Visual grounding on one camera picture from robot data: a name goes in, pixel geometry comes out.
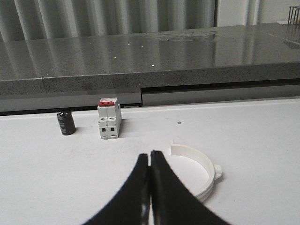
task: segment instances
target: miniature circuit breaker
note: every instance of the miniature circuit breaker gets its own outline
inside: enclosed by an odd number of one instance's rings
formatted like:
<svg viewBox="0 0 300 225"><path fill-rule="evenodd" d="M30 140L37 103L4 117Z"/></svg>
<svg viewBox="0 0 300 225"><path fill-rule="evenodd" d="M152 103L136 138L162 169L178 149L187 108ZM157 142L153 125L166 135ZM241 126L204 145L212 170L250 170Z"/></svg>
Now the miniature circuit breaker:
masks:
<svg viewBox="0 0 300 225"><path fill-rule="evenodd" d="M98 103L99 131L102 139L118 138L122 121L118 99L102 98Z"/></svg>

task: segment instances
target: red switch toggle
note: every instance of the red switch toggle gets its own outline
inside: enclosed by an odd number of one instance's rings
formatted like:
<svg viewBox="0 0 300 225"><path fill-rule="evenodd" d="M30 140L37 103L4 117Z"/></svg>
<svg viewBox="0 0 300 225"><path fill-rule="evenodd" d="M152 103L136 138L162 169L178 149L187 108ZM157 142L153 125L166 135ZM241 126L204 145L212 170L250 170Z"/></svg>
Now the red switch toggle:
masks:
<svg viewBox="0 0 300 225"><path fill-rule="evenodd" d="M98 106L112 106L114 102L98 102Z"/></svg>

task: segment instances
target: white wall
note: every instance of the white wall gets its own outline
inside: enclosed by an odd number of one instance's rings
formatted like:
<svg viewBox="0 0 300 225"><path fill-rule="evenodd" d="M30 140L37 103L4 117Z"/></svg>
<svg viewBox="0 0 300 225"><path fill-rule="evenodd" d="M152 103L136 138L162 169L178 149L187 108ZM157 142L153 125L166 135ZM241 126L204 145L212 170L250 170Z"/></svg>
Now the white wall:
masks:
<svg viewBox="0 0 300 225"><path fill-rule="evenodd" d="M217 26L253 25L287 20L300 0L219 0Z"/></svg>

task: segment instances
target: black capacitor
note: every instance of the black capacitor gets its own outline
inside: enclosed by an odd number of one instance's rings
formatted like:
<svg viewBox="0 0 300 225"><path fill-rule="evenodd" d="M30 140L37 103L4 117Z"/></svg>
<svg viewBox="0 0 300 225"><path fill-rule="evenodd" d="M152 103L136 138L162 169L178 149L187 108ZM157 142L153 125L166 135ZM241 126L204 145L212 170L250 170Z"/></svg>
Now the black capacitor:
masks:
<svg viewBox="0 0 300 225"><path fill-rule="evenodd" d="M63 135L71 135L76 131L71 111L62 111L58 113L57 119Z"/></svg>

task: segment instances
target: gray granite countertop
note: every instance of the gray granite countertop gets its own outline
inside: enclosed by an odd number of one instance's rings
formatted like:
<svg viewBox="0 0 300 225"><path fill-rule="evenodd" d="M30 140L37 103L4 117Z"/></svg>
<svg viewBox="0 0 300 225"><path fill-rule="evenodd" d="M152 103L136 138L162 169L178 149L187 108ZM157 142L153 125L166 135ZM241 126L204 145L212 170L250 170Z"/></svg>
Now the gray granite countertop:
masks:
<svg viewBox="0 0 300 225"><path fill-rule="evenodd" d="M300 30L267 23L0 43L0 96L300 78Z"/></svg>

